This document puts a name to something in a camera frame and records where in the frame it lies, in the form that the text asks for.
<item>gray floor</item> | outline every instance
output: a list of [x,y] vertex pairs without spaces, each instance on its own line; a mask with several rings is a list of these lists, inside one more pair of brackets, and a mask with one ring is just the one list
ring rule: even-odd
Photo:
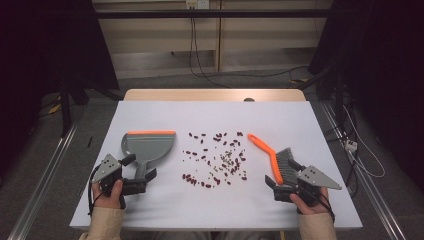
[[[248,74],[273,74],[281,70],[251,71]],[[292,79],[305,78],[309,75],[305,70],[292,73]],[[225,84],[231,88],[286,88],[290,85],[289,75],[272,77],[223,76],[210,80]],[[131,88],[217,88],[204,78],[192,75],[151,77],[143,79],[120,80],[124,94]],[[88,179],[94,161],[101,148],[109,124],[113,118],[117,103],[102,95],[87,90],[90,102],[87,106],[72,106],[73,115],[83,113],[78,128],[52,182],[44,202],[34,219],[27,239],[78,239],[80,230],[71,229],[69,222],[80,199],[81,190]],[[316,100],[314,89],[305,92],[311,102],[323,132],[331,129],[321,103]],[[386,176],[373,179],[383,198],[394,212],[400,227],[407,239],[422,239],[424,236],[424,195],[414,183],[399,169],[389,149],[379,145],[373,129],[357,110],[358,131],[380,158],[386,168]],[[25,204],[28,202],[38,179],[40,179],[51,156],[53,155],[61,134],[60,113],[40,117],[31,139],[17,159],[17,164],[0,188],[0,239],[9,236]],[[330,150],[344,178],[349,172],[349,163],[340,143],[329,143]],[[373,157],[359,146],[360,157],[372,172],[380,168]],[[353,198],[353,202],[364,224],[362,229],[339,231],[339,239],[390,239],[362,185]],[[296,231],[287,232],[287,239],[299,239]],[[148,239],[149,232],[122,232],[124,239]]]

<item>sleeve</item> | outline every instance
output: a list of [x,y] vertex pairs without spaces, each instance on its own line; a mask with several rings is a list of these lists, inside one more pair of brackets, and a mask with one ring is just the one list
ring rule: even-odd
[[95,207],[88,233],[83,233],[80,240],[120,240],[123,219],[122,209]]
[[336,230],[328,213],[300,215],[299,228],[302,240],[336,240]]

